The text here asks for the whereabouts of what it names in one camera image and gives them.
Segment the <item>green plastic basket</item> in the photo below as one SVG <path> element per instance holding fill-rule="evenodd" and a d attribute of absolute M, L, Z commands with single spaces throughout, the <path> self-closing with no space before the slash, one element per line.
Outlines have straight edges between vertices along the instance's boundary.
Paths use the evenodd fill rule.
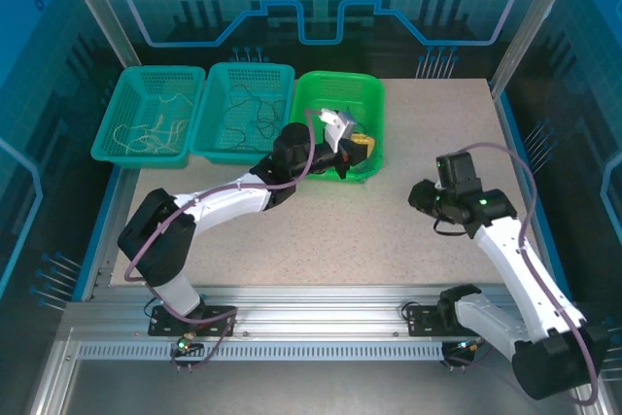
<path fill-rule="evenodd" d="M 351 114 L 357 121 L 356 132 L 375 139 L 373 153 L 361 164 L 353 167 L 343 180 L 362 184 L 376 175 L 383 162 L 385 89 L 381 81 L 371 75 L 312 71 L 303 74 L 294 90 L 291 122 L 305 122 L 306 110 L 327 108 Z"/>

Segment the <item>teal plastic basket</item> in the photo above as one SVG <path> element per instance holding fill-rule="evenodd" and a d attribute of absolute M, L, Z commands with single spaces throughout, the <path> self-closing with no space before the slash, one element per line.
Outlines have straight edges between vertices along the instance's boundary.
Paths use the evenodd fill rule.
<path fill-rule="evenodd" d="M 257 164 L 289 122 L 293 94 L 290 65 L 213 65 L 190 134 L 190 153 L 214 164 Z"/>
<path fill-rule="evenodd" d="M 149 65 L 121 73 L 93 141 L 93 159 L 127 169 L 180 169 L 206 75 L 200 67 Z"/>

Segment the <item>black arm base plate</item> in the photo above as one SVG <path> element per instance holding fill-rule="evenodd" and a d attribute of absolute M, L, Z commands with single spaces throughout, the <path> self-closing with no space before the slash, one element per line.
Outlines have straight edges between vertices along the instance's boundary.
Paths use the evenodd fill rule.
<path fill-rule="evenodd" d="M 473 336 L 473 332 L 460 326 L 446 325 L 437 307 L 409 301 L 400 308 L 410 337 L 458 337 Z"/>
<path fill-rule="evenodd" d="M 200 305 L 197 311 L 190 314 L 191 319 L 206 320 L 216 318 L 222 314 L 236 311 L 234 306 L 210 306 Z M 181 337 L 186 333 L 194 332 L 197 337 L 220 336 L 227 324 L 231 322 L 231 316 L 210 324 L 193 325 L 173 317 L 162 305 L 156 306 L 151 311 L 151 322 L 148 327 L 149 336 L 158 337 Z"/>

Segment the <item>aluminium frame rail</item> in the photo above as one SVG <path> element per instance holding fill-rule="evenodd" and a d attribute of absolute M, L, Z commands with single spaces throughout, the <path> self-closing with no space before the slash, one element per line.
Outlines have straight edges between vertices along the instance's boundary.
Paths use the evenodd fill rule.
<path fill-rule="evenodd" d="M 201 287 L 211 305 L 238 309 L 238 341 L 405 341 L 400 309 L 437 302 L 446 285 Z M 86 302 L 68 304 L 58 341 L 148 342 L 142 287 L 97 287 Z"/>

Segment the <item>aluminium frame post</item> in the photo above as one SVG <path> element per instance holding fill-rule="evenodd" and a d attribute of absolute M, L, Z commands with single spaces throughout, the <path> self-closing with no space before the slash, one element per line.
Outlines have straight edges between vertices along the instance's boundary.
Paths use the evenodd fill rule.
<path fill-rule="evenodd" d="M 501 99 L 502 92 L 516 72 L 540 27 L 549 16 L 555 2 L 556 0 L 533 0 L 531 3 L 490 82 L 491 96 L 494 101 Z"/>
<path fill-rule="evenodd" d="M 110 1 L 84 1 L 122 67 L 140 66 L 140 58 L 123 29 Z"/>

